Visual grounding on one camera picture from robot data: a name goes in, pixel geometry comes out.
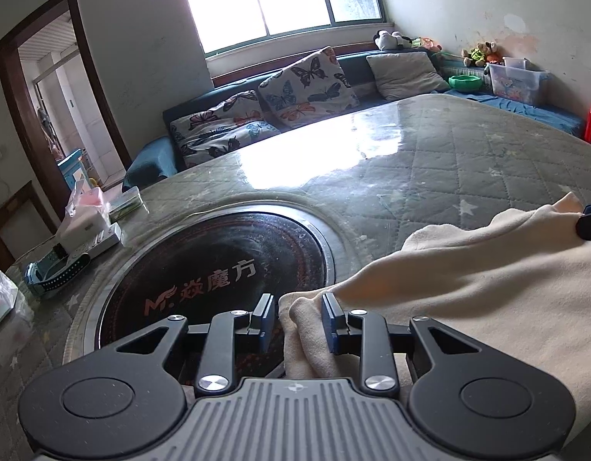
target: beige towel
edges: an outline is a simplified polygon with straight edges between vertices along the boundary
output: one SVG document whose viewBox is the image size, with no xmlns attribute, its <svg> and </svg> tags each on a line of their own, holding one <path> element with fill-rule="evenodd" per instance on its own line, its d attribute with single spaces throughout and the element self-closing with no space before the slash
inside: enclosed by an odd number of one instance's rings
<svg viewBox="0 0 591 461">
<path fill-rule="evenodd" d="M 288 378 L 356 375 L 357 358 L 327 350 L 320 298 L 367 308 L 387 322 L 427 315 L 560 379 L 577 404 L 570 438 L 591 420 L 591 241 L 575 233 L 583 209 L 568 194 L 534 211 L 508 209 L 465 231 L 427 226 L 402 250 L 331 288 L 284 295 Z M 410 382 L 396 354 L 401 383 Z"/>
</svg>

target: metal screw cap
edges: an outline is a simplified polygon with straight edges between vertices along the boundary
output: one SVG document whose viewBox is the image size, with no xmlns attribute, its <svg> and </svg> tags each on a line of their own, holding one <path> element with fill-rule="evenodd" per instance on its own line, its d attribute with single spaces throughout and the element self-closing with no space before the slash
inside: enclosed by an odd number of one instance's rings
<svg viewBox="0 0 591 461">
<path fill-rule="evenodd" d="M 365 385 L 371 390 L 388 390 L 396 385 L 396 380 L 383 374 L 366 378 Z"/>
<path fill-rule="evenodd" d="M 199 387 L 208 391 L 219 391 L 227 387 L 229 381 L 224 376 L 209 374 L 199 380 Z"/>
</svg>

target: gray pillow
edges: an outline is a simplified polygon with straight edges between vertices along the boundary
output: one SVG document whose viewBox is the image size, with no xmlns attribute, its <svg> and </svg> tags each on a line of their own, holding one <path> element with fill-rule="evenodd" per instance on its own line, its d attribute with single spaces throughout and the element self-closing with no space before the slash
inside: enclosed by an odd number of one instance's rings
<svg viewBox="0 0 591 461">
<path fill-rule="evenodd" d="M 379 93 L 388 101 L 450 88 L 436 72 L 426 52 L 368 55 L 366 60 Z"/>
</svg>

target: blue blanket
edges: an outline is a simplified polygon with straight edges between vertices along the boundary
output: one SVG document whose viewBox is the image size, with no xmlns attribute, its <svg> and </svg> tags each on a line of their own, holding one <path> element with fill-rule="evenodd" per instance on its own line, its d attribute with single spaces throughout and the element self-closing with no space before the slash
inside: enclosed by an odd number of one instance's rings
<svg viewBox="0 0 591 461">
<path fill-rule="evenodd" d="M 577 138 L 583 138 L 584 120 L 579 116 L 559 109 L 558 107 L 529 106 L 528 104 L 522 104 L 521 102 L 485 93 L 460 93 L 457 90 L 449 90 L 444 93 L 476 101 L 481 104 L 487 104 L 488 106 L 498 107 L 499 109 L 507 110 L 509 112 L 514 112 L 515 114 L 526 116 L 527 118 L 535 119 L 541 123 L 558 128 L 559 130 L 570 133 Z"/>
</svg>

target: transparent plastic container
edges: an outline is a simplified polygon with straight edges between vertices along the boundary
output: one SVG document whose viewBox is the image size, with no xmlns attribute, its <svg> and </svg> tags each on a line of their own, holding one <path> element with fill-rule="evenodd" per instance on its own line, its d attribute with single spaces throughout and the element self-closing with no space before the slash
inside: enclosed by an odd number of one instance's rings
<svg viewBox="0 0 591 461">
<path fill-rule="evenodd" d="M 531 106 L 545 104 L 548 71 L 529 71 L 516 67 L 490 66 L 491 87 L 494 95 Z"/>
<path fill-rule="evenodd" d="M 137 187 L 123 192 L 115 200 L 110 201 L 110 222 L 114 223 L 123 216 L 142 206 L 144 202 Z"/>
<path fill-rule="evenodd" d="M 516 59 L 514 57 L 503 57 L 503 61 L 507 67 L 515 67 L 516 69 L 526 69 L 526 59 Z"/>
</svg>

